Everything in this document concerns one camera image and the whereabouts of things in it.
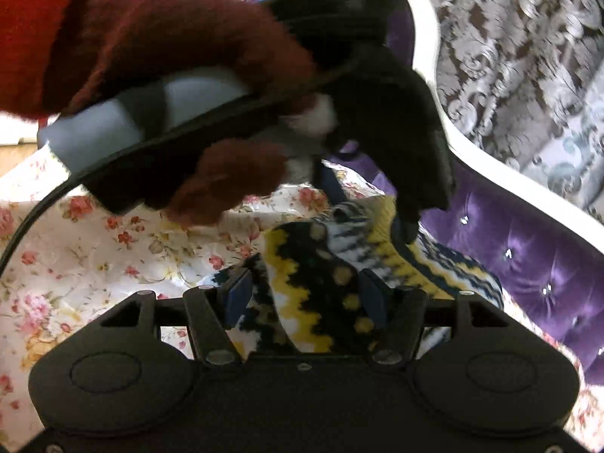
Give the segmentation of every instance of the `floral fabric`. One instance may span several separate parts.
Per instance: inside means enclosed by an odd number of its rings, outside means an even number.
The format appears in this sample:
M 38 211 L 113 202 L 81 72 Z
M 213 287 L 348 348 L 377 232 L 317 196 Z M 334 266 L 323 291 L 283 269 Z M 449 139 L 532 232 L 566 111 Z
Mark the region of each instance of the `floral fabric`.
M 350 170 L 333 168 L 350 197 L 379 194 Z M 0 179 L 0 249 L 31 207 L 67 176 L 43 148 Z M 217 226 L 182 230 L 145 208 L 110 216 L 83 190 L 72 192 L 35 224 L 0 280 L 0 443 L 15 451 L 41 430 L 27 378 L 58 343 L 137 290 L 152 289 L 158 298 L 181 296 L 255 254 L 262 231 L 326 207 L 325 196 L 310 186 L 286 185 L 268 199 L 246 199 Z M 505 297 L 508 313 L 549 339 Z M 162 338 L 191 355 L 185 328 L 165 329 Z M 581 372 L 570 351 L 549 340 Z M 582 382 L 567 430 L 599 451 L 603 418 L 603 408 Z

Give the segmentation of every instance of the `patterned curtain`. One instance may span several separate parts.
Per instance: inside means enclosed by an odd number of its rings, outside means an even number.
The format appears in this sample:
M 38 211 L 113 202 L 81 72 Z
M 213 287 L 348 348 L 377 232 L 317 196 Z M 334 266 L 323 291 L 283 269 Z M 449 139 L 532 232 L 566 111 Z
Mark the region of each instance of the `patterned curtain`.
M 604 223 L 604 0 L 432 2 L 453 124 Z

